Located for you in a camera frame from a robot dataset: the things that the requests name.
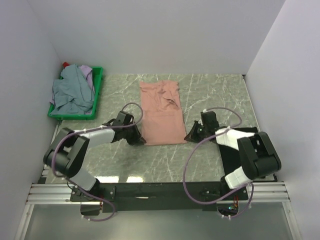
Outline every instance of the marble tabletop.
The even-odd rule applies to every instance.
[[[188,133],[200,112],[210,107],[228,107],[241,115],[241,127],[256,127],[257,120],[240,74],[114,74],[105,77],[100,90],[95,120],[64,120],[59,128],[73,130],[100,126],[115,118],[123,105],[140,103],[139,81],[160,80],[179,82],[183,119]],[[130,105],[126,112],[139,117],[140,110]],[[216,110],[220,125],[238,122],[226,110]],[[89,148],[82,167],[103,183],[112,182],[180,182],[185,162],[196,144],[130,146],[126,140]],[[219,181],[224,175],[219,148],[212,142],[203,144],[193,155],[186,175],[187,181]],[[52,172],[46,183],[63,183]]]

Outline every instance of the purple cloth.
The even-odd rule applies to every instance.
[[[92,77],[92,68],[89,67],[89,66],[86,66],[86,65],[79,66],[78,68],[83,73],[83,75],[84,75],[84,77],[85,77],[85,79],[86,79],[86,81],[87,81],[87,83],[89,85],[89,88],[95,94],[96,92],[95,92],[95,86],[94,86],[93,77]],[[50,100],[50,103],[53,104],[53,105],[56,105],[55,100],[54,100],[53,90],[52,90],[52,98]]]

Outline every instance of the green plastic bin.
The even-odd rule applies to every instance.
[[[50,105],[48,111],[48,117],[54,118],[57,120],[92,120],[96,118],[96,108],[98,104],[98,96],[100,95],[100,87],[102,82],[102,73],[104,69],[100,66],[92,66],[92,81],[94,85],[95,95],[94,95],[94,102],[92,107],[91,114],[66,114],[66,115],[51,115],[50,113],[55,109],[53,104]]]

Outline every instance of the white wall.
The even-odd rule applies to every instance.
[[[306,240],[320,236],[319,9],[319,0],[287,0],[246,76]]]
[[[47,118],[61,70],[26,0],[0,2],[0,239],[13,239],[55,122]]]
[[[246,74],[285,0],[28,0],[60,59],[108,73]]]

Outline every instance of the red object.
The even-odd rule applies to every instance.
[[[65,62],[62,64],[62,66],[63,66],[64,68],[66,68],[66,67],[70,66],[70,64],[65,61]]]

